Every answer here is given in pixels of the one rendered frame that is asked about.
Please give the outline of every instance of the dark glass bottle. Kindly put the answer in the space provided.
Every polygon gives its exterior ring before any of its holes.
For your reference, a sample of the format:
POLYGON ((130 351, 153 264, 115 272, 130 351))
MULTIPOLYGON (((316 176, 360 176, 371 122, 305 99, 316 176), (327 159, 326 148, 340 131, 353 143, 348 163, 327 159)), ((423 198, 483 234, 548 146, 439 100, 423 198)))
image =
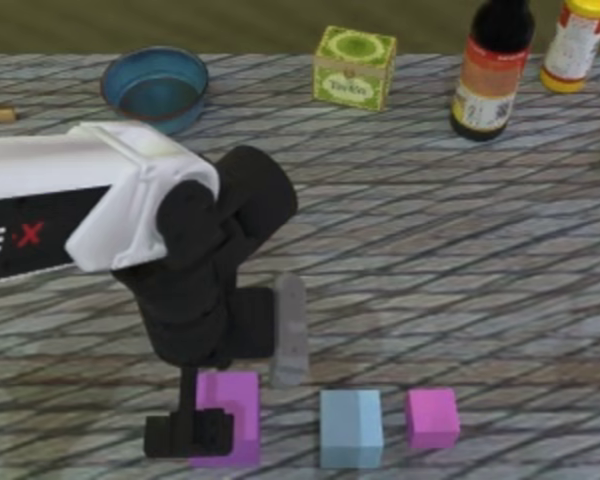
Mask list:
POLYGON ((505 130, 534 31, 528 0, 487 0, 478 9, 451 113, 458 135, 486 141, 505 130), (465 107, 478 118, 469 121, 465 107))

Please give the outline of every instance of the blue bowl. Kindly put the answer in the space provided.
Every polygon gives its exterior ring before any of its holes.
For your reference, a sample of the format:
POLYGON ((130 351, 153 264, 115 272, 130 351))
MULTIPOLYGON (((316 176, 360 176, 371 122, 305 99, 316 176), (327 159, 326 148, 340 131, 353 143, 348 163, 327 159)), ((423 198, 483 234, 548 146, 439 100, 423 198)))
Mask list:
POLYGON ((174 134, 198 119, 208 85, 209 72, 196 55, 149 47, 113 61, 100 79, 100 93, 119 116, 174 134))

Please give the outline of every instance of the sauce bottle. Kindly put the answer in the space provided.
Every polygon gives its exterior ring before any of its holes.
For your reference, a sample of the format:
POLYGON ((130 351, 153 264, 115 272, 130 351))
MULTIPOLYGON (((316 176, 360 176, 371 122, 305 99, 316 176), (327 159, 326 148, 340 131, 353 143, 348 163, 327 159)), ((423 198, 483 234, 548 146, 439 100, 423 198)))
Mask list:
POLYGON ((474 141, 507 126, 535 21, 528 0, 487 0, 476 13, 451 106, 451 126, 474 141))
POLYGON ((549 90, 581 90, 600 47, 600 0, 565 0, 540 80, 549 90))

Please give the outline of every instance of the pink block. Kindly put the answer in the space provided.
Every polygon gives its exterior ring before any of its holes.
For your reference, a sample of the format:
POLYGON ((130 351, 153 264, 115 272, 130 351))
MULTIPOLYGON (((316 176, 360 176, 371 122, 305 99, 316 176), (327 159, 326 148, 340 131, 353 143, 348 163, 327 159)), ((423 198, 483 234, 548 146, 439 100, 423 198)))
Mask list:
POLYGON ((251 467, 260 464, 260 384, 255 372, 198 374, 197 407, 224 408, 234 415, 233 452, 194 457, 192 467, 251 467))
POLYGON ((451 388, 416 388, 405 402, 411 448, 452 448, 460 435, 456 395, 451 388))

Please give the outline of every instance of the yellow cap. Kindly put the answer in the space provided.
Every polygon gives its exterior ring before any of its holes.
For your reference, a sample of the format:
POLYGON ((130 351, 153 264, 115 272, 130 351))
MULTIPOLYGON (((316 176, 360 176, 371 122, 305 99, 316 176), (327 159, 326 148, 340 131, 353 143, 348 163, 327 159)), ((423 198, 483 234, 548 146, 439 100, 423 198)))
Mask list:
POLYGON ((600 18, 600 0, 565 0, 569 10, 576 15, 600 18))

